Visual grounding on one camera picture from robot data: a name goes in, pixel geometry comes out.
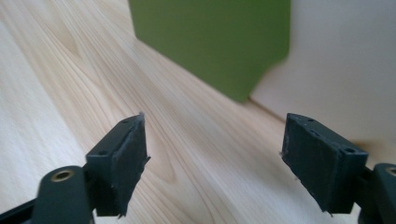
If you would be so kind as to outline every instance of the green panel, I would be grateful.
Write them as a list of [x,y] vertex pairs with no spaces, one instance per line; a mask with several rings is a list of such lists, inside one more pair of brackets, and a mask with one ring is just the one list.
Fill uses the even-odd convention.
[[137,38],[235,101],[289,51],[290,0],[130,0]]

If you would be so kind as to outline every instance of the screw hole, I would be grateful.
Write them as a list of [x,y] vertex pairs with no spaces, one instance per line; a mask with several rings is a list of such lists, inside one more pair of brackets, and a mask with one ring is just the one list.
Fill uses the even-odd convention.
[[73,174],[74,174],[74,172],[71,170],[63,170],[63,171],[60,171],[60,172],[56,173],[55,175],[53,175],[50,180],[52,182],[62,182],[62,181],[65,181],[66,179],[72,177]]
[[320,134],[317,133],[317,132],[315,132],[314,130],[310,130],[310,132],[311,132],[313,135],[315,135],[316,137],[320,137]]
[[393,176],[396,176],[396,167],[388,167],[387,168],[388,173],[390,173]]
[[104,150],[98,152],[99,156],[105,156],[106,154],[107,154],[107,151],[104,151]]
[[348,147],[348,148],[346,148],[346,149],[344,149],[346,152],[349,152],[349,153],[354,153],[354,152],[356,152],[356,150],[355,149],[353,149],[353,148],[350,148],[350,147]]

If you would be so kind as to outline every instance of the green box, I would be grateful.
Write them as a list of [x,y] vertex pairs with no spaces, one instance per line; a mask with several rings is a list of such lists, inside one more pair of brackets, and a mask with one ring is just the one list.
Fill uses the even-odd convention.
[[130,0],[136,37],[235,101],[289,51],[290,0]]

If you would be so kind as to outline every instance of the white wall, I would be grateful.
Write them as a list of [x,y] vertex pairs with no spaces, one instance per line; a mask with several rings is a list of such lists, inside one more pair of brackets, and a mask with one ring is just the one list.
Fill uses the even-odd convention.
[[396,145],[396,1],[292,0],[291,11],[289,58],[253,100],[350,140]]

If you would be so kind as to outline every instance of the wooden table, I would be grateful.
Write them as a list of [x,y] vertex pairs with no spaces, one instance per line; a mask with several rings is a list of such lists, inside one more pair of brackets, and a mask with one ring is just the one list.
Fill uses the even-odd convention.
[[356,223],[282,162],[282,120],[136,40],[126,0],[0,1],[1,213],[139,111],[152,159],[127,217],[97,223]]

